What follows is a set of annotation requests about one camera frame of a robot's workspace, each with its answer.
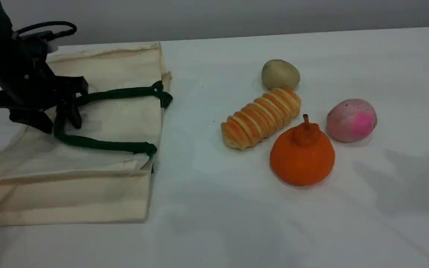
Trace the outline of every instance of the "white tablecloth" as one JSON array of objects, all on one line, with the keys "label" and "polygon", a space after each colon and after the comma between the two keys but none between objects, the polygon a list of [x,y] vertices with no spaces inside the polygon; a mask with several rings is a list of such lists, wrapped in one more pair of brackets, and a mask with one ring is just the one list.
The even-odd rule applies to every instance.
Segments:
[{"label": "white tablecloth", "polygon": [[[58,53],[101,46],[120,44]],[[0,268],[429,268],[429,29],[162,47],[174,102],[148,222],[3,228]],[[269,170],[276,136],[243,153],[222,143],[220,122],[263,93],[260,71],[272,58],[299,69],[301,112],[321,128],[348,98],[378,114],[369,139],[334,142],[332,174],[310,189]],[[7,115],[0,148],[17,131]]]}]

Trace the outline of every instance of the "canvas tote bag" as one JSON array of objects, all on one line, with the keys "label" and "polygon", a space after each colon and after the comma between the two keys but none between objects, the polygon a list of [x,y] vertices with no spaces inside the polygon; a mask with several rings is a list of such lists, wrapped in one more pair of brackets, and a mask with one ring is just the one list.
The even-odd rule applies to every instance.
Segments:
[{"label": "canvas tote bag", "polygon": [[[56,75],[84,76],[89,93],[148,87],[162,81],[159,42],[121,44],[47,60]],[[146,142],[158,150],[164,109],[155,96],[101,100],[79,108],[82,128],[66,134],[110,142]],[[55,108],[47,114],[53,119]],[[69,146],[22,127],[0,151],[0,226],[135,222],[147,217],[153,158],[144,153]]]}]

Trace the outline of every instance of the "toy food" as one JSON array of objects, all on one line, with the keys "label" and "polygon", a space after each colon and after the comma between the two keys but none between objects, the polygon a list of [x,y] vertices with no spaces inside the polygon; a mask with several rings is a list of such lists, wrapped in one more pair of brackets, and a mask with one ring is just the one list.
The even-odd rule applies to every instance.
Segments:
[{"label": "toy food", "polygon": [[271,168],[283,181],[294,186],[313,185],[325,179],[335,162],[335,151],[318,124],[304,123],[285,131],[274,143]]},{"label": "toy food", "polygon": [[270,60],[264,64],[261,78],[263,85],[268,90],[273,88],[294,90],[298,86],[301,76],[291,63],[283,60]]},{"label": "toy food", "polygon": [[300,113],[301,99],[291,90],[273,88],[221,123],[224,143],[244,150],[282,129]]},{"label": "toy food", "polygon": [[327,115],[327,133],[339,142],[356,142],[367,137],[376,123],[375,109],[367,101],[344,100]]}]

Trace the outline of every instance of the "green strap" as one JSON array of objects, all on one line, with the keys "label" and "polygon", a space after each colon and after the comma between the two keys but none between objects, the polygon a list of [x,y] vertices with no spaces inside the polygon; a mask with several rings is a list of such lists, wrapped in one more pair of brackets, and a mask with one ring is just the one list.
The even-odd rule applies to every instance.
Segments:
[{"label": "green strap", "polygon": [[[173,97],[163,91],[162,81],[154,83],[150,87],[134,87],[109,90],[105,92],[95,92],[88,95],[80,96],[75,100],[76,107],[86,105],[89,102],[113,99],[137,98],[145,96],[155,96],[160,99],[160,106],[166,109],[173,100]],[[109,151],[129,151],[133,154],[147,154],[149,157],[155,155],[157,148],[154,144],[147,142],[128,143],[128,142],[104,142],[95,139],[68,135],[64,131],[66,118],[62,113],[56,115],[54,120],[54,136],[64,144],[92,149],[109,150]]]}]

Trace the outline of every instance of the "pink ball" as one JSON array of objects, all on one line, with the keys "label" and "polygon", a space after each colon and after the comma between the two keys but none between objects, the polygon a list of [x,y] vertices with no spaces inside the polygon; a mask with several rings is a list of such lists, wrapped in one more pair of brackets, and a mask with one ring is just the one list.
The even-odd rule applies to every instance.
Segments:
[{"label": "pink ball", "polygon": [[375,109],[366,100],[344,100],[327,115],[327,133],[339,142],[356,142],[370,135],[376,123]]}]

